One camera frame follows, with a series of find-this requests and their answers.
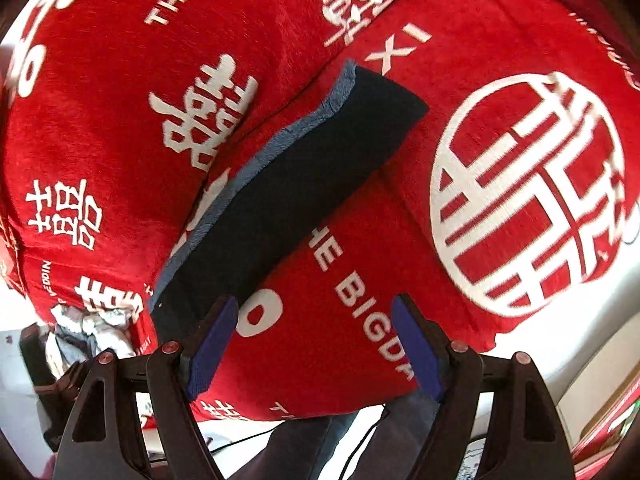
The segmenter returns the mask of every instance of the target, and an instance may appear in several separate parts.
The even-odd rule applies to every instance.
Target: circular emblem
[[[530,314],[614,256],[625,164],[602,100],[565,74],[494,81],[455,111],[430,184],[438,256],[475,304]]]

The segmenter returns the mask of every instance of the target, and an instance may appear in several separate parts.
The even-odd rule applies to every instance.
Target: fleece fabric
[[[430,111],[257,285],[194,410],[281,420],[405,394],[397,293],[484,351],[616,256],[640,91],[579,19],[557,0],[41,0],[2,140],[15,282],[44,319],[61,300],[133,308],[153,350],[165,262],[353,59]]]

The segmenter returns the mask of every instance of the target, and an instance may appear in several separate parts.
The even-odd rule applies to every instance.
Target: gray fabric
[[[439,407],[420,390],[386,406],[389,415],[376,428],[350,480],[406,480]]]
[[[348,60],[342,69],[340,77],[332,87],[329,95],[322,101],[322,104],[308,116],[278,131],[225,186],[211,206],[205,211],[186,243],[180,247],[174,256],[165,264],[156,281],[154,294],[149,299],[149,312],[153,311],[162,291],[174,277],[180,266],[186,261],[191,251],[196,248],[240,190],[289,146],[304,137],[319,124],[324,123],[327,119],[334,116],[340,110],[355,85],[355,70],[356,63]]]
[[[287,420],[229,480],[318,480],[357,413]]]
[[[406,480],[438,407],[420,390],[388,402],[389,414],[377,426],[350,480]],[[284,422],[267,447],[229,480],[317,480],[356,415]]]
[[[68,366],[86,361],[100,353],[95,336],[76,333],[60,325],[56,325],[54,333],[60,354]]]

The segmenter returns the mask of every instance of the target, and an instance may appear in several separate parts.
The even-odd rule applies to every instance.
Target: blue gripper pad
[[[185,343],[180,357],[180,374],[189,401],[193,402],[209,389],[237,324],[238,300],[233,296],[222,296],[213,304],[195,335]]]
[[[450,370],[448,338],[437,323],[424,319],[408,294],[393,299],[391,319],[418,386],[433,400],[441,402]]]

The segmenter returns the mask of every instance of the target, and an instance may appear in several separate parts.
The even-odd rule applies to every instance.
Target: black wire
[[[636,200],[634,207],[638,208],[638,214],[640,215],[640,201]],[[640,236],[640,226],[638,226],[638,231],[636,231],[636,235],[634,236],[633,240],[631,240],[630,242],[627,242],[625,241],[625,237],[622,237],[622,243],[625,245],[633,245],[636,242],[636,240],[638,240],[639,236]]]
[[[228,444],[225,444],[224,446],[217,447],[216,449],[210,451],[210,453],[211,453],[212,456],[214,456],[218,452],[222,451],[223,449],[226,449],[227,447],[235,446],[236,444],[240,444],[241,442],[245,442],[245,441],[250,440],[252,438],[255,438],[257,436],[266,435],[267,433],[271,433],[271,431],[273,431],[273,430],[275,430],[275,428],[271,428],[270,430],[263,431],[262,433],[256,433],[255,435],[246,436],[244,438],[241,438],[240,440],[236,440],[235,442],[229,442]],[[151,463],[151,464],[153,464],[155,462],[166,462],[166,458],[156,458],[154,460],[149,460],[149,463]]]
[[[244,442],[245,440],[250,440],[250,439],[255,438],[257,436],[266,435],[267,433],[271,433],[271,431],[273,431],[275,429],[276,428],[271,428],[270,430],[263,431],[262,433],[256,433],[255,435],[252,435],[252,436],[246,436],[244,438],[241,438],[240,440],[236,440],[235,442],[229,442],[228,444],[225,444],[224,446],[217,447],[216,449],[211,451],[211,454],[215,455],[216,453],[218,453],[219,451],[222,451],[223,449],[226,449],[227,447],[235,446],[236,444],[240,444],[241,442]]]
[[[358,443],[358,445],[356,446],[356,449],[354,449],[351,454],[349,455],[349,458],[347,459],[347,462],[344,463],[344,467],[342,468],[342,472],[340,473],[340,476],[338,477],[338,480],[343,480],[344,479],[344,475],[347,472],[347,468],[349,467],[349,464],[351,463],[351,460],[353,460],[353,457],[356,455],[356,453],[358,452],[358,450],[362,447],[362,444],[365,443],[367,437],[369,436],[369,434],[376,429],[376,427],[378,426],[378,424],[380,424],[380,422],[382,422],[383,420],[385,420],[388,416],[389,416],[389,410],[386,408],[382,411],[382,415],[380,415],[380,418],[376,421],[375,424],[373,424],[368,430],[367,433],[364,434],[364,436],[362,437],[362,440]]]

